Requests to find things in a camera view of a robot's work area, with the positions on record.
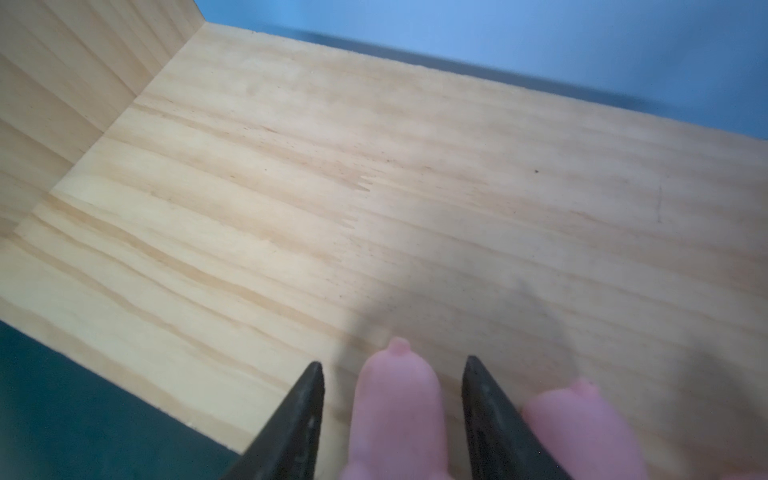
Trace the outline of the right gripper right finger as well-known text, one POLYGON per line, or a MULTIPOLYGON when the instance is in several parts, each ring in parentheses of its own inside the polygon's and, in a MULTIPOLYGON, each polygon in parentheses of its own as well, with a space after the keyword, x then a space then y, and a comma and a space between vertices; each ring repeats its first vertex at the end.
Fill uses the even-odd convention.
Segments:
POLYGON ((466 360, 461 394, 474 479, 571 480, 474 355, 466 360))

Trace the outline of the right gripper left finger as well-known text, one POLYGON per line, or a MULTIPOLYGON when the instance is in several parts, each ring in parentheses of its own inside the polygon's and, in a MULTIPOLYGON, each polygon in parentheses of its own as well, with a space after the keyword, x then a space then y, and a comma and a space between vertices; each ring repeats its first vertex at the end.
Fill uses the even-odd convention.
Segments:
POLYGON ((313 479, 319 450, 325 381, 311 362, 224 480, 313 479))

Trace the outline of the pink pig toy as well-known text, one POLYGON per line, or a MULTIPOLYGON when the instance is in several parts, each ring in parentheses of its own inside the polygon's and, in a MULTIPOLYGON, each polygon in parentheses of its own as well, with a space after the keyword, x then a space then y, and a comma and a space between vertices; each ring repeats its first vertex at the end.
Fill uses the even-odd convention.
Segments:
POLYGON ((628 422, 585 378, 541 393, 522 407, 536 438, 573 479, 647 479, 628 422))
POLYGON ((440 383, 410 343, 394 337, 362 367, 342 479, 449 479, 440 383))

